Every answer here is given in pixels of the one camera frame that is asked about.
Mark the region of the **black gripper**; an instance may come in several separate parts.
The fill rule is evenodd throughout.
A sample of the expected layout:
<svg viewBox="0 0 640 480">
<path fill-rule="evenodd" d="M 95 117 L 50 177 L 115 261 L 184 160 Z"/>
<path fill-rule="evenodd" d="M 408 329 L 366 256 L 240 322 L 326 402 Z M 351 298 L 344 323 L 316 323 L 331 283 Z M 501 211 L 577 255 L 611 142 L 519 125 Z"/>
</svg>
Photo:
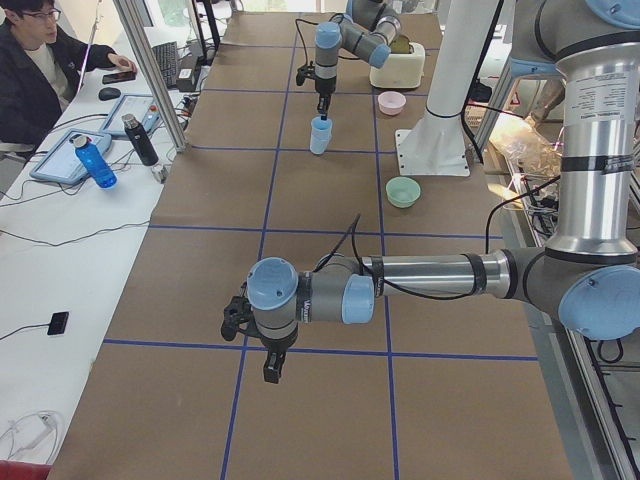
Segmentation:
<svg viewBox="0 0 640 480">
<path fill-rule="evenodd" d="M 332 90 L 317 91 L 317 93 L 319 96 L 318 104 L 317 104 L 318 114 L 322 120 L 327 120 L 333 91 Z"/>
<path fill-rule="evenodd" d="M 286 360 L 286 353 L 295 342 L 295 334 L 290 334 L 279 339 L 262 339 L 262 344 L 267 349 L 267 357 L 263 365 L 263 378 L 265 382 L 271 384 L 278 384 L 280 382 Z"/>
</svg>

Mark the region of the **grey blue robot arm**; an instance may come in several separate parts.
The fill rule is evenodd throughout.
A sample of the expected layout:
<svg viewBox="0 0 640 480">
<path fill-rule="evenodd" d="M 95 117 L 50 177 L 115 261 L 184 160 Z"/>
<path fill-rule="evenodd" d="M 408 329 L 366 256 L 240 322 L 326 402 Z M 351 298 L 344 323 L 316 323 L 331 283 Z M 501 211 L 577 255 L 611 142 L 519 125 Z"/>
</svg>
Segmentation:
<svg viewBox="0 0 640 480">
<path fill-rule="evenodd" d="M 639 87 L 635 1 L 520 1 L 515 73 L 561 73 L 564 150 L 556 230 L 539 248 L 440 257 L 325 256 L 310 272 L 266 258 L 247 277 L 248 334 L 267 348 L 266 381 L 280 379 L 298 327 L 361 324 L 374 301 L 407 293 L 432 300 L 490 294 L 517 299 L 592 340 L 639 326 L 636 247 L 627 239 Z"/>
<path fill-rule="evenodd" d="M 395 10 L 384 1 L 348 1 L 344 13 L 317 26 L 313 78 L 319 95 L 317 111 L 328 119 L 336 89 L 339 53 L 342 49 L 380 69 L 391 54 L 391 43 L 401 33 Z"/>
</svg>

